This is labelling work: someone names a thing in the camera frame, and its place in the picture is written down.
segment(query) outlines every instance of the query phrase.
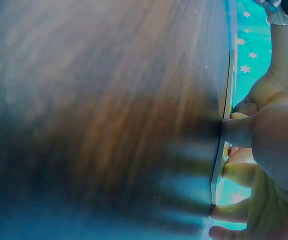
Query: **finger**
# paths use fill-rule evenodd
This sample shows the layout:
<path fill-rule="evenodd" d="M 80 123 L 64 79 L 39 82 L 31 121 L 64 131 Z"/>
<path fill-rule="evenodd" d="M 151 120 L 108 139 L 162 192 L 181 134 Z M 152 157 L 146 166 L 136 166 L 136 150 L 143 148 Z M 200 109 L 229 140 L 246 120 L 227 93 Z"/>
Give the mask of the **finger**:
<path fill-rule="evenodd" d="M 254 163 L 251 148 L 239 148 L 228 156 L 226 163 Z"/>
<path fill-rule="evenodd" d="M 247 223 L 250 199 L 244 199 L 235 204 L 217 205 L 212 208 L 210 216 L 213 219 L 231 223 Z"/>
<path fill-rule="evenodd" d="M 254 179 L 257 165 L 251 163 L 227 163 L 224 166 L 223 178 L 250 188 Z"/>
<path fill-rule="evenodd" d="M 251 148 L 254 117 L 242 119 L 223 119 L 221 121 L 221 135 L 223 138 L 239 148 Z"/>
<path fill-rule="evenodd" d="M 234 113 L 238 112 L 238 113 L 242 113 L 248 116 L 256 114 L 258 111 L 259 111 L 258 107 L 256 106 L 255 103 L 252 103 L 252 102 L 248 102 L 248 103 L 240 102 L 233 109 Z"/>
<path fill-rule="evenodd" d="M 231 146 L 229 149 L 228 149 L 228 153 L 227 155 L 230 157 L 233 153 L 235 153 L 239 148 L 236 147 L 236 146 Z"/>
<path fill-rule="evenodd" d="M 213 240 L 245 240 L 245 230 L 229 230 L 221 226 L 213 226 L 208 232 L 208 235 Z"/>
<path fill-rule="evenodd" d="M 233 112 L 231 115 L 230 115 L 230 119 L 244 119 L 244 118 L 247 118 L 248 115 L 245 115 L 241 112 Z"/>

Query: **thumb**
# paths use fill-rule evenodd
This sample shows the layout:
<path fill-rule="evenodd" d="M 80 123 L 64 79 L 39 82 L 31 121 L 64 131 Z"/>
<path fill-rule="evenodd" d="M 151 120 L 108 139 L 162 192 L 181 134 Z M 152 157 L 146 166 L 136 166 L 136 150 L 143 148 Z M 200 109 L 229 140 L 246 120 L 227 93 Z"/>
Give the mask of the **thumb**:
<path fill-rule="evenodd" d="M 251 148 L 255 115 L 233 114 L 238 114 L 238 116 L 235 116 L 235 119 L 223 119 L 221 121 L 221 135 L 233 146 Z"/>

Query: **wooden surface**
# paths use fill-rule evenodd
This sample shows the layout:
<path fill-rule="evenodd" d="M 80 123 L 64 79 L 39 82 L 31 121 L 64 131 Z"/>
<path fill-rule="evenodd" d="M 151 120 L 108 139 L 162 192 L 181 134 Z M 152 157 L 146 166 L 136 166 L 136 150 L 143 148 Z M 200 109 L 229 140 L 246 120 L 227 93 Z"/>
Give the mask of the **wooden surface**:
<path fill-rule="evenodd" d="M 0 0 L 0 239 L 35 239 L 23 216 L 59 239 L 101 232 L 81 223 L 91 217 L 198 239 L 225 104 L 225 6 Z M 104 223 L 99 238 L 129 235 Z"/>

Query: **teal fabric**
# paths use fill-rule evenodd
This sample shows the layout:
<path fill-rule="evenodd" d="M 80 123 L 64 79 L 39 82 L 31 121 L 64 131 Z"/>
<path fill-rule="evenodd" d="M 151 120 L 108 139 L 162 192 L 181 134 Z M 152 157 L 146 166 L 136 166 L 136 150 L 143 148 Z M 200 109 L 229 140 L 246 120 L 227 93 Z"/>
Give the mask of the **teal fabric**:
<path fill-rule="evenodd" d="M 240 102 L 254 82 L 267 71 L 271 60 L 271 32 L 265 11 L 252 0 L 236 0 L 238 21 L 238 72 L 233 105 Z M 218 189 L 218 203 L 237 203 L 251 194 L 249 188 L 222 179 Z M 246 224 L 215 221 L 215 225 L 242 230 Z"/>

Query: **white star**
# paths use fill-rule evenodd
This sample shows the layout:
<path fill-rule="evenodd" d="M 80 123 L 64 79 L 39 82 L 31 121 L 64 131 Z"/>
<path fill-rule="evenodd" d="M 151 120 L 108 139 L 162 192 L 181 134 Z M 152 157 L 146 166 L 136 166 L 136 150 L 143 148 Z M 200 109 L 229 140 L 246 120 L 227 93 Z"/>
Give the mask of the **white star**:
<path fill-rule="evenodd" d="M 238 45 L 244 45 L 244 44 L 246 44 L 247 42 L 243 39 L 243 38 L 238 38 L 237 39 L 237 44 Z"/>
<path fill-rule="evenodd" d="M 244 17 L 249 18 L 251 16 L 251 13 L 248 11 L 243 12 Z"/>
<path fill-rule="evenodd" d="M 231 196 L 232 196 L 232 199 L 230 201 L 231 204 L 237 204 L 238 202 L 246 198 L 245 196 L 242 196 L 240 192 L 237 192 L 236 194 L 232 193 Z"/>
<path fill-rule="evenodd" d="M 258 57 L 258 54 L 257 53 L 254 53 L 254 52 L 249 52 L 248 53 L 248 56 L 252 59 L 256 59 Z"/>
<path fill-rule="evenodd" d="M 241 70 L 242 72 L 244 72 L 245 74 L 251 72 L 251 71 L 250 71 L 251 68 L 250 68 L 249 66 L 246 66 L 246 65 L 240 66 L 240 70 Z"/>

